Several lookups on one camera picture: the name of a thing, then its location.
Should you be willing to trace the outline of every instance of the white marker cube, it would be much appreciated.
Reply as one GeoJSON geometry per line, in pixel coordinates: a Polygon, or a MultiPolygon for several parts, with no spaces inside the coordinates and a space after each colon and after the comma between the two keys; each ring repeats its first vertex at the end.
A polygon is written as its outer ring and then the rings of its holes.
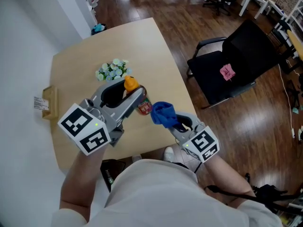
{"type": "Polygon", "coordinates": [[[219,141],[209,126],[197,133],[189,141],[182,145],[182,148],[202,163],[219,152],[219,141]]]}
{"type": "Polygon", "coordinates": [[[105,123],[77,104],[70,107],[58,125],[87,156],[111,141],[105,123]]]}

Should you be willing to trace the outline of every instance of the forearm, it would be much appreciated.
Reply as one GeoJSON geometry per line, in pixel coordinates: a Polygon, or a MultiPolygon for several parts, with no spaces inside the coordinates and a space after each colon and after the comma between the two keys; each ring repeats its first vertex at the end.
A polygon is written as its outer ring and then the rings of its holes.
{"type": "Polygon", "coordinates": [[[214,183],[222,190],[254,195],[250,184],[218,155],[210,158],[204,165],[214,183]]]}
{"type": "Polygon", "coordinates": [[[106,147],[89,156],[79,152],[61,188],[60,208],[79,212],[89,220],[96,182],[106,147]]]}

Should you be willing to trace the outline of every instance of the light wood tabletop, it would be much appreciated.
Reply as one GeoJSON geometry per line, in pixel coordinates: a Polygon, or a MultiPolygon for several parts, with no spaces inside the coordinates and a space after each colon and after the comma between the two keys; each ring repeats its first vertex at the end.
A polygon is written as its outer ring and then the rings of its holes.
{"type": "MultiPolygon", "coordinates": [[[[196,114],[183,79],[153,18],[103,31],[73,45],[53,58],[51,85],[58,88],[59,118],[84,98],[90,98],[104,81],[97,81],[95,71],[114,58],[128,60],[131,76],[147,89],[151,103],[166,101],[176,111],[196,114]]],[[[60,169],[69,169],[78,148],[51,121],[53,147],[60,169]]],[[[134,111],[123,121],[124,134],[105,159],[121,159],[175,143],[162,125],[155,125],[150,115],[134,111]]]]}
{"type": "Polygon", "coordinates": [[[300,59],[303,61],[303,46],[302,46],[302,43],[299,41],[297,36],[293,32],[291,32],[290,30],[287,30],[287,34],[288,34],[288,37],[289,37],[291,43],[293,44],[294,48],[298,52],[300,59]]]}

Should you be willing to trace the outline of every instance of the shirt sleeve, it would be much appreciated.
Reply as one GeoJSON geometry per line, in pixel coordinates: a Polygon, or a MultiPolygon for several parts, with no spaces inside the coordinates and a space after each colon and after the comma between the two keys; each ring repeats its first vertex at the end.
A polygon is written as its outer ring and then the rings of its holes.
{"type": "Polygon", "coordinates": [[[246,200],[238,207],[238,210],[248,216],[250,227],[282,227],[280,218],[264,204],[246,200]]]}
{"type": "Polygon", "coordinates": [[[81,227],[86,225],[85,218],[70,209],[60,209],[52,216],[51,227],[81,227]]]}

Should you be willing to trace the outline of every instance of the person's right arm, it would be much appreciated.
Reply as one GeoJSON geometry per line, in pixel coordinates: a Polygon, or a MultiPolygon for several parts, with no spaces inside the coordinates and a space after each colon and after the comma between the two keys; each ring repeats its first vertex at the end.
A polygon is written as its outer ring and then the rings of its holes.
{"type": "MultiPolygon", "coordinates": [[[[211,157],[204,165],[220,189],[234,194],[256,196],[250,184],[218,155],[211,157]]],[[[229,206],[237,208],[244,201],[246,199],[236,198],[229,206]]]]}

